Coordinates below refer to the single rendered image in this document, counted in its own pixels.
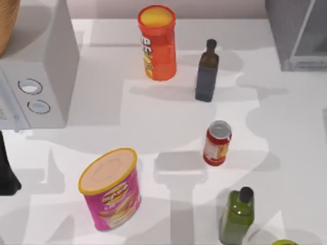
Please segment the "red and white can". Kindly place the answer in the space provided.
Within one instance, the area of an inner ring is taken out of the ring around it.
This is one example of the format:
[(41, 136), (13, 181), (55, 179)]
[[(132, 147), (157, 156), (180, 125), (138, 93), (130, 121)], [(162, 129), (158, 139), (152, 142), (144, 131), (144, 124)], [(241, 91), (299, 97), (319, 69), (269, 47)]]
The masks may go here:
[(203, 159), (211, 166), (220, 166), (225, 162), (232, 138), (231, 126), (223, 121), (212, 122), (206, 131)]

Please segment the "dark brown bottle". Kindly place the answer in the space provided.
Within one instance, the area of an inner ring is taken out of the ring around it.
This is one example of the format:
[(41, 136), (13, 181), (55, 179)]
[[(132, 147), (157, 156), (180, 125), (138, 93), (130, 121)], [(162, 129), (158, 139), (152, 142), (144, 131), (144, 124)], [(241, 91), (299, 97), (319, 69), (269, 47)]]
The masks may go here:
[(206, 41), (206, 51), (201, 55), (197, 81), (195, 88), (195, 99), (203, 102), (211, 102), (214, 95), (219, 56), (215, 53), (217, 41), (208, 39)]

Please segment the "tall orange can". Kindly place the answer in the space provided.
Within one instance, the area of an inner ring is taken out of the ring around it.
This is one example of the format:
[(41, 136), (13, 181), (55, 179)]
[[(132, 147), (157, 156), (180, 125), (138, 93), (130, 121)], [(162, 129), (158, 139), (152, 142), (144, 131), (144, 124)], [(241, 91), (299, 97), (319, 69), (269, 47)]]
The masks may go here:
[(176, 74), (176, 15), (163, 5), (150, 5), (137, 16), (146, 75), (167, 81)]

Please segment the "pink can with yellow lid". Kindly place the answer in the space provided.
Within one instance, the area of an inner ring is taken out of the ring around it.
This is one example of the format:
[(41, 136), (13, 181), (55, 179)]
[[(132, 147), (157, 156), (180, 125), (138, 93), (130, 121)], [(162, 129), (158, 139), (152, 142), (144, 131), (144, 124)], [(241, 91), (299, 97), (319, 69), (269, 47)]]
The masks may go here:
[(121, 226), (136, 213), (142, 200), (136, 151), (118, 148), (97, 158), (81, 174), (78, 190), (97, 230)]

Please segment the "green bottle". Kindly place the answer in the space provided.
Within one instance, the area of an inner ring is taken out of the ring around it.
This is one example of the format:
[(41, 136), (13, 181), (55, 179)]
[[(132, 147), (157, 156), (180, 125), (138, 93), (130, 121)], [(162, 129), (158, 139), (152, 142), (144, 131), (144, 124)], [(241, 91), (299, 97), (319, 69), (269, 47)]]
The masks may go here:
[(224, 245), (242, 245), (253, 222), (253, 190), (244, 186), (240, 190), (231, 191), (221, 217), (219, 241)]

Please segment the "pale blue microwave knob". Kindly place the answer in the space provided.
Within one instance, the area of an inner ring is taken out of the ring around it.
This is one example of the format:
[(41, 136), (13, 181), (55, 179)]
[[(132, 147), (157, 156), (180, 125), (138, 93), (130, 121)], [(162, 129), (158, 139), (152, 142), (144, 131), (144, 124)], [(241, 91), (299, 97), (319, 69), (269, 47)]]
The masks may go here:
[(28, 102), (27, 106), (33, 113), (37, 114), (47, 114), (51, 110), (50, 105), (42, 100)]

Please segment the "pale microwave oven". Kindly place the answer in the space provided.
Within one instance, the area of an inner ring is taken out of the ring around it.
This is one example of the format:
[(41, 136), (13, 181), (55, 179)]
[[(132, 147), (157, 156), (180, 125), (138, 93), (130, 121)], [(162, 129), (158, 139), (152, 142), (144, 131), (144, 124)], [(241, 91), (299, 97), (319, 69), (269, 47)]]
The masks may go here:
[[(79, 63), (66, 0), (21, 0), (5, 53), (0, 56), (0, 130), (63, 128), (66, 126)], [(17, 83), (38, 81), (36, 95)], [(42, 100), (51, 110), (33, 113), (28, 102)]]

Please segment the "white microwave knob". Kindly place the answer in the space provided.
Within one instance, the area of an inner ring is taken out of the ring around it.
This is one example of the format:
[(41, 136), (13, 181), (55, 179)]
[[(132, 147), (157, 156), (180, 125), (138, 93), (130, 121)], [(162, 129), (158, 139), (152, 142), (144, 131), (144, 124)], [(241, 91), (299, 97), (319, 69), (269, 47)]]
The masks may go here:
[(31, 95), (39, 94), (43, 90), (43, 86), (34, 79), (25, 79), (18, 81), (17, 85), (22, 92)]

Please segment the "grey cabinet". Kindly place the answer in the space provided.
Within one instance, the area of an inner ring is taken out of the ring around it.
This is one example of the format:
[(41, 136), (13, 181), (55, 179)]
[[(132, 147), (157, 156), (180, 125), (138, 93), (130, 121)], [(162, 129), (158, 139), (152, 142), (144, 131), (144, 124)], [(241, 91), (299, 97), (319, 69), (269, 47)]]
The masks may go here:
[(327, 72), (327, 0), (265, 0), (282, 71)]

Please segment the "yellow-green round object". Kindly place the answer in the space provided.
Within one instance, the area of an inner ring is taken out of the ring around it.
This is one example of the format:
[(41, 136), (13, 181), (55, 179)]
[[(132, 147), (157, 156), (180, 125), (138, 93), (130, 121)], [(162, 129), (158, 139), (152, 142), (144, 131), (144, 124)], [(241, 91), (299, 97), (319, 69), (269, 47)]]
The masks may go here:
[(271, 245), (298, 245), (298, 244), (288, 239), (280, 239), (274, 241)]

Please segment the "woven wicker basket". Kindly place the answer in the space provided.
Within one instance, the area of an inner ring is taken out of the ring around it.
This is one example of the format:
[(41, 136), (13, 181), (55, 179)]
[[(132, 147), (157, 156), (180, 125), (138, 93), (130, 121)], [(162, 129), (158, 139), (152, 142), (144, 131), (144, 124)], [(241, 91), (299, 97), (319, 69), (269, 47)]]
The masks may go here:
[(0, 56), (6, 51), (20, 7), (20, 0), (0, 0)]

